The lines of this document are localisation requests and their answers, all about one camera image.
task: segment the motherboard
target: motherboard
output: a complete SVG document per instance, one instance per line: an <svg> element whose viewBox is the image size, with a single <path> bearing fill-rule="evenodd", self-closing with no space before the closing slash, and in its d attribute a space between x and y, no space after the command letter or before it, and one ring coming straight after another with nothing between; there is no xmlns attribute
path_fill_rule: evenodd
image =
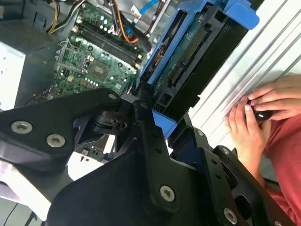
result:
<svg viewBox="0 0 301 226"><path fill-rule="evenodd" d="M60 43L53 88L47 99L106 87L119 95L134 89L146 58L143 46L114 31L112 16L85 3L69 37Z"/></svg>

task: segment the capacitor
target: capacitor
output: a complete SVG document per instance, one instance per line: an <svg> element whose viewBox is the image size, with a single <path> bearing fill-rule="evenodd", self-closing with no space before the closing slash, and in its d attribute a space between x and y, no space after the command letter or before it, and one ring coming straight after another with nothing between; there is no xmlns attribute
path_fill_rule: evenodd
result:
<svg viewBox="0 0 301 226"><path fill-rule="evenodd" d="M88 69L90 65L91 65L90 61L87 61L84 64L84 68Z"/></svg>
<svg viewBox="0 0 301 226"><path fill-rule="evenodd" d="M76 47L80 47L80 45L81 45L81 41L77 41L77 42L75 43L75 46L76 46Z"/></svg>

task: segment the metal panel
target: metal panel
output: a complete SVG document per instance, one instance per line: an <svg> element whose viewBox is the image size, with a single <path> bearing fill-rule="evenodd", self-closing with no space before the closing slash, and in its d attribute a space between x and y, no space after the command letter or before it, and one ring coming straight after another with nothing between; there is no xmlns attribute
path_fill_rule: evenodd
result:
<svg viewBox="0 0 301 226"><path fill-rule="evenodd" d="M301 1L265 0L257 11L260 23L249 31L190 109L195 127L209 144L233 148L224 117L255 87L301 73Z"/></svg>
<svg viewBox="0 0 301 226"><path fill-rule="evenodd" d="M21 20L0 23L0 102L8 110L26 104L53 82L58 40Z"/></svg>

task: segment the blue plastic clip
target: blue plastic clip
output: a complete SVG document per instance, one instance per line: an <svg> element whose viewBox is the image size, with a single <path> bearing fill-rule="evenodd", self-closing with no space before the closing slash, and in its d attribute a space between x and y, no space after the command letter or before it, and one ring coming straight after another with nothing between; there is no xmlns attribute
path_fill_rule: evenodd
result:
<svg viewBox="0 0 301 226"><path fill-rule="evenodd" d="M177 127L176 121L155 110L152 110L152 114L154 116L156 126L159 126L162 129L164 139L168 139Z"/></svg>
<svg viewBox="0 0 301 226"><path fill-rule="evenodd" d="M248 30L252 30L259 23L259 17L250 8L251 3L247 0L209 0L208 2L223 8L225 15Z"/></svg>

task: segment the bolt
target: bolt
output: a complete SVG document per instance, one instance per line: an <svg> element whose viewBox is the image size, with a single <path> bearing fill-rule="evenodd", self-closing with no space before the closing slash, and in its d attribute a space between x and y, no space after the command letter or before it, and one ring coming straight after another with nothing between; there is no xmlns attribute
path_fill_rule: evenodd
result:
<svg viewBox="0 0 301 226"><path fill-rule="evenodd" d="M140 104L140 106L143 107L143 108L145 108L145 109L148 109L147 105L145 103L143 103L143 102Z"/></svg>
<svg viewBox="0 0 301 226"><path fill-rule="evenodd" d="M109 98L111 98L111 99L113 99L113 100L116 100L116 99L117 99L117 97L116 97L114 94L112 94L112 93L109 94Z"/></svg>
<svg viewBox="0 0 301 226"><path fill-rule="evenodd" d="M229 208L225 208L224 215L231 224L233 224L233 225L237 224L236 215L233 213L232 210L230 210Z"/></svg>
<svg viewBox="0 0 301 226"><path fill-rule="evenodd" d="M15 121L10 127L13 132L18 134L27 134L33 129L32 125L27 121Z"/></svg>
<svg viewBox="0 0 301 226"><path fill-rule="evenodd" d="M49 135L46 141L50 147L63 147L66 143L66 139L59 134Z"/></svg>
<svg viewBox="0 0 301 226"><path fill-rule="evenodd" d="M174 198L175 198L174 191L170 187L163 185L160 188L160 194L165 201L168 201L168 202L174 201Z"/></svg>
<svg viewBox="0 0 301 226"><path fill-rule="evenodd" d="M223 151L225 154L229 154L229 151L228 151L226 148L223 148L222 151Z"/></svg>
<svg viewBox="0 0 301 226"><path fill-rule="evenodd" d="M282 224L278 221L275 221L275 226L282 226Z"/></svg>
<svg viewBox="0 0 301 226"><path fill-rule="evenodd" d="M202 137L204 134L202 131L198 130L198 134Z"/></svg>

